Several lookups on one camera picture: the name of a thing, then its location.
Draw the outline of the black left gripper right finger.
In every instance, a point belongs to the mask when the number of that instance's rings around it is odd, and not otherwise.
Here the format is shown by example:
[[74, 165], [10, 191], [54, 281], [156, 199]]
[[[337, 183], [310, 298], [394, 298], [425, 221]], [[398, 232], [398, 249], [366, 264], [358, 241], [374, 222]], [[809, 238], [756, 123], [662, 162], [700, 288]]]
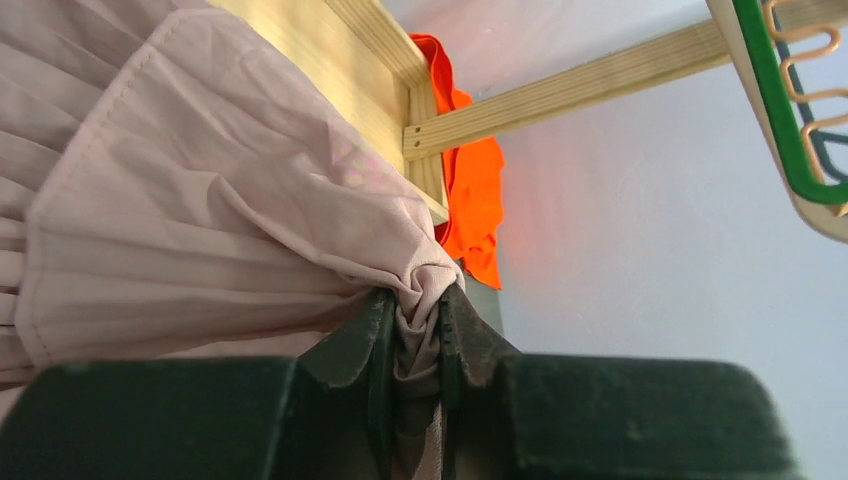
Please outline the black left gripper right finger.
[[450, 286], [439, 301], [444, 479], [505, 479], [512, 440], [502, 361], [518, 350]]

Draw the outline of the pink pleated skirt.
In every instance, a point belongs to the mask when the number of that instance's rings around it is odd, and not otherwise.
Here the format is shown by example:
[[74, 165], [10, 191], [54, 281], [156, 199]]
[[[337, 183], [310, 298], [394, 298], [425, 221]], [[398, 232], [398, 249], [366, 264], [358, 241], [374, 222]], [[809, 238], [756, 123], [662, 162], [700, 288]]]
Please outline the pink pleated skirt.
[[1, 5], [1, 408], [67, 361], [297, 356], [394, 292], [395, 470], [442, 471], [413, 186], [302, 71], [203, 1]]

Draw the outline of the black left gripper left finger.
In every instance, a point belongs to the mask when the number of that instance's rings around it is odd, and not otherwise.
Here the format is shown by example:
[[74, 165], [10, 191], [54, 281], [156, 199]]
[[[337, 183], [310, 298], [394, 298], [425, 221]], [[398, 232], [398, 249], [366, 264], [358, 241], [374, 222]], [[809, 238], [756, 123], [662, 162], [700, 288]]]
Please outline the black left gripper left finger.
[[294, 415], [305, 479], [389, 479], [393, 455], [395, 295], [377, 289], [300, 357], [306, 393]]

